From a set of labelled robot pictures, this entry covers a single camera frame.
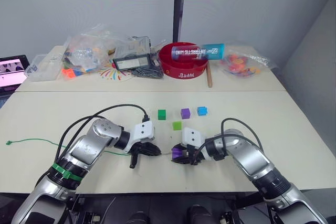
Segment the green cube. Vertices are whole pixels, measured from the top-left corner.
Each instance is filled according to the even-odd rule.
[[[166,120],[166,110],[158,110],[158,120]]]
[[[181,129],[182,129],[181,121],[173,122],[173,130],[180,131]]]

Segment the white table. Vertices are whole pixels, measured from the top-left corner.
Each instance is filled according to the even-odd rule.
[[[165,76],[160,85],[138,78],[123,83],[106,80],[99,83],[94,75],[70,82],[61,79],[25,82],[0,109],[3,142],[0,191],[31,192],[37,178],[53,163],[56,151],[56,146],[45,142],[7,146],[6,141],[37,137],[58,142],[66,127],[76,119],[118,103],[135,103],[147,110],[155,125],[154,143],[163,155],[140,155],[136,168],[129,169],[130,157],[104,153],[79,186],[78,193],[254,191],[231,157],[219,162],[203,161],[198,166],[170,161],[171,148],[182,139],[181,131],[172,130],[172,122],[180,120],[180,109],[186,107],[191,109],[192,117],[183,120],[183,126],[200,130],[206,136],[220,132],[223,118],[235,117],[246,122],[258,134],[266,155],[299,189],[336,187],[334,156],[270,72],[241,80],[214,69],[213,79],[212,89],[206,86],[205,76],[189,81]],[[209,114],[197,116],[198,106],[208,107]],[[166,121],[157,120],[158,109],[167,110]],[[142,119],[141,111],[134,108],[118,108],[104,116],[125,126],[125,130]],[[228,122],[227,127],[235,127],[253,140],[238,123]]]

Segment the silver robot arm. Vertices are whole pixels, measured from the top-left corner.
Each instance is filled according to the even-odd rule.
[[[236,129],[229,129],[225,134],[243,134]],[[191,128],[184,128],[183,146],[200,147],[206,142],[205,137]],[[225,137],[227,152],[233,157],[237,166],[255,185],[267,205],[276,212],[275,221],[284,224],[318,223],[328,224],[321,213],[293,184],[289,183],[275,168],[274,164],[255,145],[238,137]],[[222,138],[206,145],[201,150],[205,160],[213,160],[223,153]]]
[[[62,222],[66,218],[66,202],[74,198],[77,187],[105,147],[114,146],[129,153],[135,144],[149,142],[153,137],[151,121],[137,124],[129,133],[107,119],[95,120],[88,133],[79,137],[64,157],[51,166],[48,175],[20,206],[12,224]]]

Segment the gray wall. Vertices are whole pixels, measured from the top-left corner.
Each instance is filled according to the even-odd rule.
[[[336,0],[329,0],[283,69],[285,86],[336,156]]]
[[[173,37],[174,0],[0,0],[0,58],[47,53],[98,23],[152,44]]]
[[[282,67],[327,0],[184,0],[181,41],[239,40]]]

